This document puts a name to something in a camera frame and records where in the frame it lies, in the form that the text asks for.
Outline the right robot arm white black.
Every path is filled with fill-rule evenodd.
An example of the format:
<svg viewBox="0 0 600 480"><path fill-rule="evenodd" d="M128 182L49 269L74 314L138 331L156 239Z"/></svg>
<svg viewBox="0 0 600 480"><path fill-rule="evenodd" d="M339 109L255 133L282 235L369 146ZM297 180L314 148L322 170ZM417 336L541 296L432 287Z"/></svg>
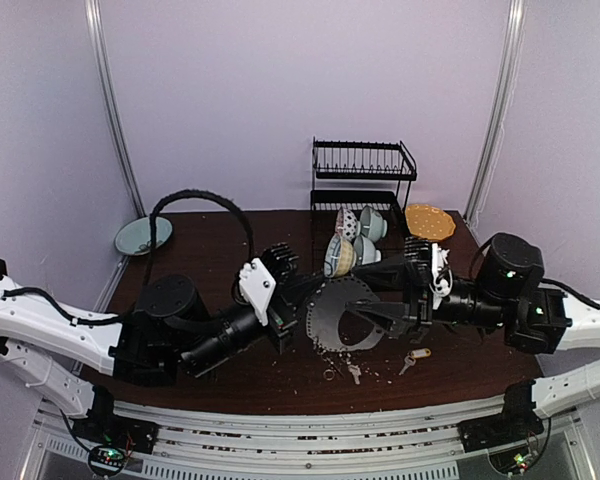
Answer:
<svg viewBox="0 0 600 480"><path fill-rule="evenodd" d="M352 268L373 290L399 291L399 303L356 300L348 311L389 333L439 323L502 331L504 342L529 354L600 348L600 301L546 277L540 249L508 234L493 235L473 259L478 272L457 277L437 244L409 238L404 252ZM500 413L463 422L469 439L489 434L510 442L540 433L554 414L600 398L600 359L553 377L509 386Z"/></svg>

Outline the small metal keyring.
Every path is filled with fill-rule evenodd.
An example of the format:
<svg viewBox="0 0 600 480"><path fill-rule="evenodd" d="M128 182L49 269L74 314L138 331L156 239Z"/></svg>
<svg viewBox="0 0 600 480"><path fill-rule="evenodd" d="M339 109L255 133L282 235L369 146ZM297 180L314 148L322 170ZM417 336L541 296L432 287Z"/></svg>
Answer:
<svg viewBox="0 0 600 480"><path fill-rule="evenodd" d="M323 378L327 381L333 380L335 378L335 376L336 376L336 372L332 369L326 369L323 372Z"/></svg>

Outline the silver key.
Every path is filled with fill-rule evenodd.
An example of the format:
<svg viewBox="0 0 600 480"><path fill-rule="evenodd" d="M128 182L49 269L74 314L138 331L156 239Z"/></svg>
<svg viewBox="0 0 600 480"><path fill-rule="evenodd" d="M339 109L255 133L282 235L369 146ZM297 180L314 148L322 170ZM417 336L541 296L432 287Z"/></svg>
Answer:
<svg viewBox="0 0 600 480"><path fill-rule="evenodd" d="M361 370L357 365L350 364L347 366L349 373L352 375L355 385L360 384Z"/></svg>

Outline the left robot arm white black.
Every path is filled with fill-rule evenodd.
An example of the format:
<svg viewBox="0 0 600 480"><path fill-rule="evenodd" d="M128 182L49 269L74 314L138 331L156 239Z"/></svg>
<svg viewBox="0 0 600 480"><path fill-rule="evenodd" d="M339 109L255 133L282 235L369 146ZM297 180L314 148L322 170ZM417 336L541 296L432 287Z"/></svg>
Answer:
<svg viewBox="0 0 600 480"><path fill-rule="evenodd" d="M304 302L323 281L320 274L299 274L296 255L282 243L242 267L242 301L216 314L179 274L145 285L129 311L100 314L17 284L0 259L0 362L54 402L76 436L148 451L156 425L117 415L105 387L73 377L56 355L136 386L171 386L180 373L201 377L262 338L283 351Z"/></svg>

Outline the key with yellow tag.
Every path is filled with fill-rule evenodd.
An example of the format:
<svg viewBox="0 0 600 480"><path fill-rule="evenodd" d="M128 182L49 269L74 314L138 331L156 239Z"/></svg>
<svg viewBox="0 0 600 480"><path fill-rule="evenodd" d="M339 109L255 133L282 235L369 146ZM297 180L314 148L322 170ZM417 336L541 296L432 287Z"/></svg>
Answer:
<svg viewBox="0 0 600 480"><path fill-rule="evenodd" d="M428 348L419 348L410 351L403 359L403 365L398 375L402 376L406 371L415 366L419 360L426 359L431 356L431 350Z"/></svg>

